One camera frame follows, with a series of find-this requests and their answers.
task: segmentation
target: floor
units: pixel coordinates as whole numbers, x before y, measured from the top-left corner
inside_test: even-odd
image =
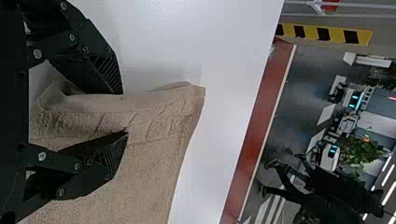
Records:
[[[298,207],[287,206],[282,214],[285,201],[279,197],[263,199],[257,183],[281,187],[276,173],[265,170],[264,164],[279,158],[298,166],[297,160],[285,154],[285,148],[294,153],[304,153],[313,146],[312,143],[315,144],[315,139],[324,134],[331,114],[340,109],[327,101],[337,75],[347,77],[347,82],[361,82],[367,69],[347,65],[342,61],[343,56],[343,52],[327,49],[297,48],[241,223],[276,224],[281,219],[283,223],[291,223]]]

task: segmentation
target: potted plant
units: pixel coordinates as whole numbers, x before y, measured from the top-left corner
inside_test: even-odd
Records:
[[[363,141],[355,137],[341,138],[338,144],[345,165],[362,166],[386,154],[377,142]]]

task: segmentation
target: red edge strip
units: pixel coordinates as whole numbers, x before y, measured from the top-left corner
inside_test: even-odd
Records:
[[[247,126],[247,134],[236,164],[220,224],[234,224],[238,218],[255,166],[260,159],[259,155],[265,135],[271,128],[269,127],[270,120],[293,49],[292,44],[282,40],[276,39],[274,42],[276,49],[265,66],[262,83]]]

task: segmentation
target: screw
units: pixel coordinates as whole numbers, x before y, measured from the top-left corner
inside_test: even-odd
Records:
[[[67,10],[67,4],[66,3],[61,3],[61,9],[63,11],[66,11]]]
[[[111,53],[111,48],[110,48],[109,46],[106,46],[106,47],[105,47],[105,52]]]
[[[36,59],[42,59],[43,58],[43,52],[39,49],[34,49],[33,50],[33,55],[35,55]]]
[[[69,38],[70,38],[70,41],[72,41],[72,42],[74,42],[76,40],[76,37],[74,35],[70,35]]]
[[[80,168],[79,163],[76,163],[75,170],[79,170],[79,168]]]
[[[63,197],[64,196],[64,194],[66,193],[66,190],[65,189],[59,189],[59,191],[58,191],[58,195],[59,195],[59,197]]]
[[[92,159],[88,159],[87,160],[87,166],[92,166],[93,164],[93,160]]]
[[[86,45],[82,46],[81,50],[82,50],[82,53],[85,54],[85,55],[89,55],[90,54],[90,49]]]
[[[47,158],[47,153],[40,152],[40,154],[38,154],[38,160],[39,161],[44,161],[46,158]]]
[[[110,174],[107,174],[106,176],[105,176],[105,181],[107,181],[107,180],[109,180],[110,179]]]

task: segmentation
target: yellow and black striped barrier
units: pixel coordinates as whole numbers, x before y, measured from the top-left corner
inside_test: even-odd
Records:
[[[300,37],[309,40],[321,40],[342,44],[368,45],[373,31],[347,28],[280,23],[276,35]]]

